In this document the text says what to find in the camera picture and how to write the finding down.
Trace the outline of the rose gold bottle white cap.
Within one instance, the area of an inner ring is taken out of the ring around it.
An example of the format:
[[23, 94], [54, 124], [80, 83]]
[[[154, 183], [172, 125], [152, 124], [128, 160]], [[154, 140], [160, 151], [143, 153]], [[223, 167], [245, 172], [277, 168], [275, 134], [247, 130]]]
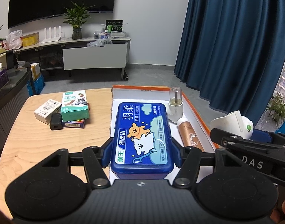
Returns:
[[185, 147], [195, 147], [204, 152], [199, 138], [187, 118], [182, 117], [177, 121], [179, 134]]

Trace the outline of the white plug-in repellent heater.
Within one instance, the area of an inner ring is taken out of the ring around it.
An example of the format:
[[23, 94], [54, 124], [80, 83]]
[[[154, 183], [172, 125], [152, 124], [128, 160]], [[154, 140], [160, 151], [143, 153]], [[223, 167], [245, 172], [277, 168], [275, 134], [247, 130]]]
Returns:
[[239, 110], [212, 120], [210, 127], [211, 129], [218, 128], [228, 133], [241, 136], [246, 140], [251, 138], [254, 129], [253, 122], [247, 117], [242, 116]]

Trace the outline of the blue floss pick box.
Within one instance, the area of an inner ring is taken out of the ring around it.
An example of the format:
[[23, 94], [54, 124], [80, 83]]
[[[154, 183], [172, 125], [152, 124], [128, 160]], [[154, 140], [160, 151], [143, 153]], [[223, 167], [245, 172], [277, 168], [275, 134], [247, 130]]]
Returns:
[[162, 103], [119, 104], [111, 171], [121, 180], [161, 180], [174, 169], [171, 131]]

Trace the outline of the colourful small flat box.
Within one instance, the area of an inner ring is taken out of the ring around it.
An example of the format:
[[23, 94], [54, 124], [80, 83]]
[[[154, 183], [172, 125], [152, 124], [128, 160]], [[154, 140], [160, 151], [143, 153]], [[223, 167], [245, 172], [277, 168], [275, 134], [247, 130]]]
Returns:
[[75, 121], [66, 121], [62, 122], [63, 127], [69, 128], [84, 128], [85, 127], [85, 119], [75, 120]]

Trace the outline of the teal bandage box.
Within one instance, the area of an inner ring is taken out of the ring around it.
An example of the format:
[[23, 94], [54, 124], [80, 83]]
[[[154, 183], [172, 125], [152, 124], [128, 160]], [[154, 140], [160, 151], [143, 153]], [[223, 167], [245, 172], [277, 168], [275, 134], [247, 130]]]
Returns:
[[63, 93], [61, 117], [63, 122], [89, 119], [86, 90], [67, 91]]

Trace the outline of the black power adapter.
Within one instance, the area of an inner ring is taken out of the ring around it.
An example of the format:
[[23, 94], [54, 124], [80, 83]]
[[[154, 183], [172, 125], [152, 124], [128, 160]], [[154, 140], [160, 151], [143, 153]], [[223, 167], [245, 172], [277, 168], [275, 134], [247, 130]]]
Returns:
[[51, 130], [63, 129], [61, 113], [54, 113], [51, 115], [49, 127]]

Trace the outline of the orange white shoebox lid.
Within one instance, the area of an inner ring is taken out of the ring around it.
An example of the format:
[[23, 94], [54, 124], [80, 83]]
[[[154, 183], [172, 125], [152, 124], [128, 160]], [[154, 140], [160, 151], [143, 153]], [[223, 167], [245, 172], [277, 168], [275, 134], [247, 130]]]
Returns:
[[173, 181], [179, 168], [171, 140], [183, 142], [177, 124], [169, 120], [169, 89], [115, 85], [112, 92], [110, 182]]

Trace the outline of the white small carton box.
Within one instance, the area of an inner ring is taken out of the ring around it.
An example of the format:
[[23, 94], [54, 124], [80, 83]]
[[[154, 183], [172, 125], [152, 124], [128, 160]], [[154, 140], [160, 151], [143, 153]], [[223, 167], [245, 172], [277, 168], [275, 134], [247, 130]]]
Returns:
[[34, 115], [35, 118], [42, 123], [50, 124], [52, 114], [58, 113], [60, 108], [61, 102], [49, 99], [34, 111]]

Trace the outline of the light wooden side table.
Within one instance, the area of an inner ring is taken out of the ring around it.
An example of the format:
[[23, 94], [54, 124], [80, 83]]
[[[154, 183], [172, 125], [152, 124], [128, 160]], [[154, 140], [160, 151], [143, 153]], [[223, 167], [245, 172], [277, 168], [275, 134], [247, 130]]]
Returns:
[[86, 91], [90, 118], [81, 129], [51, 130], [37, 120], [34, 111], [49, 99], [61, 101], [62, 93], [29, 97], [20, 110], [0, 158], [0, 210], [11, 218], [5, 203], [7, 186], [22, 173], [58, 149], [80, 152], [89, 146], [102, 146], [110, 137], [112, 90]]

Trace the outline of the blue curtain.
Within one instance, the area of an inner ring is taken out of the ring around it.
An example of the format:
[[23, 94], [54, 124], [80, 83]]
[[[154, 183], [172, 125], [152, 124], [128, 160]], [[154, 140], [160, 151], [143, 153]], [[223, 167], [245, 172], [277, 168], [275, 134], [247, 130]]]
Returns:
[[189, 0], [174, 74], [212, 109], [263, 114], [285, 59], [285, 0]]

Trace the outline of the white tv cabinet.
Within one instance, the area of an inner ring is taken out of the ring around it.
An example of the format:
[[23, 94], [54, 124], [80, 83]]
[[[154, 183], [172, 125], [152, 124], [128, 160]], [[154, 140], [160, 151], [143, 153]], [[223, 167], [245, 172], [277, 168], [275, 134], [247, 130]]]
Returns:
[[87, 44], [95, 41], [95, 38], [64, 38], [23, 47], [14, 53], [20, 61], [38, 62], [42, 71], [119, 68], [121, 79], [127, 80], [125, 68], [129, 61], [131, 38], [114, 37], [105, 45], [87, 47]]

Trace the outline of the white wifi router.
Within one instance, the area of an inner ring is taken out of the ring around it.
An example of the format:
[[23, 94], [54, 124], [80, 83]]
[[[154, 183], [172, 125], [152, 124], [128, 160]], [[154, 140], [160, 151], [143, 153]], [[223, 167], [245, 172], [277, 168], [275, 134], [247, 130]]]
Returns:
[[56, 42], [61, 39], [61, 26], [49, 27], [49, 29], [44, 28], [44, 39], [41, 43], [51, 43]]

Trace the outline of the yellow box on cabinet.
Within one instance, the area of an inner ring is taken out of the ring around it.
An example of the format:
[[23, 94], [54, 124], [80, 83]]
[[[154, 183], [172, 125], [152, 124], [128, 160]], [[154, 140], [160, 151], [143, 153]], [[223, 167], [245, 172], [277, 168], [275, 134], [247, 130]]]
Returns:
[[28, 46], [32, 46], [35, 45], [39, 42], [39, 33], [31, 33], [31, 34], [27, 34], [24, 35], [22, 37], [22, 46], [23, 47], [28, 47]]

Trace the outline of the potted plant on cabinet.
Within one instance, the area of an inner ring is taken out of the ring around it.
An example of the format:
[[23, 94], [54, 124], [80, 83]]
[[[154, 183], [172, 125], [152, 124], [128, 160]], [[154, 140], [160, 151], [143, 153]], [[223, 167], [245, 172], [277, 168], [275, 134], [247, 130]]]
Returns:
[[66, 8], [63, 22], [72, 27], [72, 39], [81, 39], [82, 26], [88, 21], [91, 6], [78, 5], [75, 2], [72, 2], [72, 5], [72, 8]]

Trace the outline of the white plastic bag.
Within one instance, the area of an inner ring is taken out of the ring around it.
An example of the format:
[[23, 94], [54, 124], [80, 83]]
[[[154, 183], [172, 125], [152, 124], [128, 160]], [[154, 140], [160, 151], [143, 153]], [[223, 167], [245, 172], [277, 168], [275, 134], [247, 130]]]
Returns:
[[22, 42], [23, 33], [22, 30], [16, 30], [5, 36], [5, 49], [6, 50], [17, 50], [23, 45]]

